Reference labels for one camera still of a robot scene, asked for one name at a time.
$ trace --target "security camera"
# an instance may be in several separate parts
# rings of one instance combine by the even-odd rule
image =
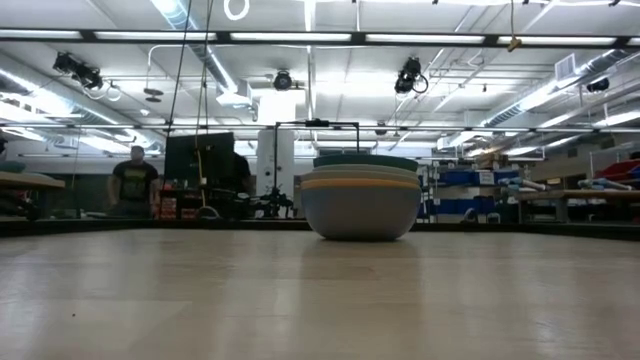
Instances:
[[[278,91],[287,91],[293,85],[293,79],[289,75],[289,71],[280,70],[273,80],[273,87]]]

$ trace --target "red object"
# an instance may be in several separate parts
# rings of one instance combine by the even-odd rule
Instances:
[[[622,161],[596,172],[596,178],[605,178],[611,181],[631,180],[633,179],[631,172],[638,166],[640,166],[640,160]]]

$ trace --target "computer monitor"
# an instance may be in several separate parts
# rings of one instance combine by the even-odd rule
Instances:
[[[167,138],[165,177],[170,180],[187,180],[191,185],[199,185],[200,171],[198,152],[202,165],[202,177],[207,185],[215,186],[220,179],[234,173],[233,133],[173,136]]]

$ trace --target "fluorescent light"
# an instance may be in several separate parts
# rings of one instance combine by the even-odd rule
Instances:
[[[81,119],[82,114],[39,114],[46,118],[54,118],[54,119]]]
[[[566,144],[566,143],[568,143],[569,141],[575,140],[575,139],[577,139],[577,138],[578,138],[578,135],[576,135],[576,136],[571,136],[571,137],[564,138],[564,139],[560,139],[560,140],[557,140],[557,141],[552,142],[552,143],[551,143],[551,144],[549,144],[549,145],[546,145],[545,147],[548,147],[548,148],[558,147],[558,146],[560,146],[560,145]]]
[[[249,98],[247,98],[246,96],[241,96],[241,95],[238,95],[238,94],[234,94],[232,92],[222,93],[222,95],[218,96],[216,98],[216,100],[222,106],[225,106],[225,105],[231,105],[231,106],[233,106],[233,105],[236,105],[236,106],[248,106],[248,105],[251,105],[251,100],[249,100]]]
[[[369,34],[368,42],[406,42],[418,44],[481,44],[484,36],[472,35],[407,35],[407,34]]]
[[[124,146],[122,144],[118,144],[117,142],[99,137],[83,136],[80,138],[80,142],[102,151],[114,153],[126,153],[131,151],[128,146]]]
[[[151,2],[163,14],[170,14],[178,9],[177,0],[151,0]]]
[[[611,45],[615,37],[518,36],[523,45]],[[498,44],[510,44],[511,36],[500,36]]]
[[[614,116],[609,116],[604,120],[600,120],[594,124],[594,126],[613,126],[622,124],[623,122],[635,120],[640,118],[640,111],[630,111],[628,113],[618,114]]]
[[[351,34],[338,33],[231,33],[236,41],[349,41]]]
[[[560,115],[560,116],[557,116],[557,117],[555,117],[555,118],[553,118],[551,120],[547,120],[547,121],[543,122],[542,125],[540,125],[539,127],[548,128],[550,126],[558,125],[558,124],[560,124],[562,122],[565,122],[569,118],[570,118],[569,115],[566,115],[566,114],[565,115]]]
[[[524,147],[521,147],[521,148],[511,149],[511,150],[505,152],[504,154],[508,155],[508,156],[518,156],[518,155],[526,154],[528,152],[532,152],[532,151],[536,150],[537,148],[538,148],[537,146],[524,146]]]
[[[95,35],[101,40],[183,40],[182,31],[96,31]],[[216,40],[215,33],[187,32],[186,39],[190,41]]]
[[[42,136],[21,127],[6,127],[6,128],[3,128],[2,131],[8,134],[17,135],[29,140],[44,141],[44,138]]]
[[[65,30],[0,30],[0,38],[14,39],[82,39],[79,31]]]

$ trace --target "table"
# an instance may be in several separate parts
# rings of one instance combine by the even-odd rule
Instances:
[[[25,201],[16,191],[19,190],[51,190],[64,189],[65,183],[41,174],[10,173],[0,171],[0,200],[9,203],[3,212],[10,215],[24,216],[34,221],[40,217],[40,210],[32,203]]]
[[[569,199],[605,199],[619,200],[626,202],[640,202],[640,191],[619,191],[619,190],[552,190],[540,192],[527,192],[515,195],[518,200],[518,216],[520,223],[524,223],[527,215],[528,204],[534,200],[555,200],[556,220],[566,223],[569,221],[568,200]]]

